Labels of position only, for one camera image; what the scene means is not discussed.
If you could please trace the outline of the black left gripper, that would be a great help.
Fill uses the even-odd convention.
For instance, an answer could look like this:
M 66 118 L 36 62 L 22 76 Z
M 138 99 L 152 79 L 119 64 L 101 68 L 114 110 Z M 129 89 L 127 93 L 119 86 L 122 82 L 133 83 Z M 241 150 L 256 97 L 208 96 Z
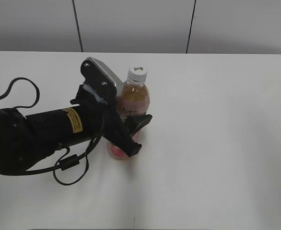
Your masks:
M 132 157 L 139 153 L 141 144 L 133 136 L 152 120 L 152 115 L 129 115 L 124 125 L 116 111 L 116 88 L 106 86 L 101 90 L 93 89 L 89 84 L 81 84 L 76 97 L 70 101 L 76 104 L 86 119 L 86 128 L 102 132 L 109 143 L 107 148 L 113 157 Z

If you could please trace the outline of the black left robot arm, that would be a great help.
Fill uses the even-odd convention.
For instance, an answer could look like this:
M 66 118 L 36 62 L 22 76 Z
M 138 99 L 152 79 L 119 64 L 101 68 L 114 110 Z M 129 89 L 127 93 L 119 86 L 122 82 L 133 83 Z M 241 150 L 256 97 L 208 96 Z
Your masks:
M 133 135 L 148 125 L 151 115 L 129 116 L 122 121 L 114 97 L 99 102 L 80 87 L 71 107 L 23 116 L 15 108 L 0 109 L 0 174 L 35 175 L 66 170 L 91 152 L 105 138 L 131 157 L 141 149 Z M 81 154 L 62 157 L 52 167 L 32 170 L 41 160 L 61 149 L 89 141 Z

